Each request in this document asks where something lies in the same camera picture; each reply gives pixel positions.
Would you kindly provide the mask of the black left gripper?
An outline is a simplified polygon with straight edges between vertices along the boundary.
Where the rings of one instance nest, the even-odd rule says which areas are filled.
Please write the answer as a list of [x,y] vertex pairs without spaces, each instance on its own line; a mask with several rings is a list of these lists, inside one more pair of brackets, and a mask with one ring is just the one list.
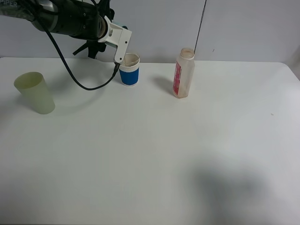
[[80,46],[77,50],[73,52],[73,55],[77,55],[79,52],[88,49],[88,57],[95,59],[98,52],[103,53],[105,51],[105,43],[100,43],[96,40],[87,40],[85,44]]

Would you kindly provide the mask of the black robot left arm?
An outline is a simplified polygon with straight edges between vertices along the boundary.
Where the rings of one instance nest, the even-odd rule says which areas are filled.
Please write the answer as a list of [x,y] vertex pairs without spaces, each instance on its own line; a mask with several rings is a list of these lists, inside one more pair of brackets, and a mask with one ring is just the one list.
[[2,0],[0,14],[30,21],[39,31],[47,28],[50,33],[85,40],[73,54],[88,49],[88,57],[94,59],[106,49],[98,40],[108,31],[105,18],[112,21],[115,12],[108,0]]

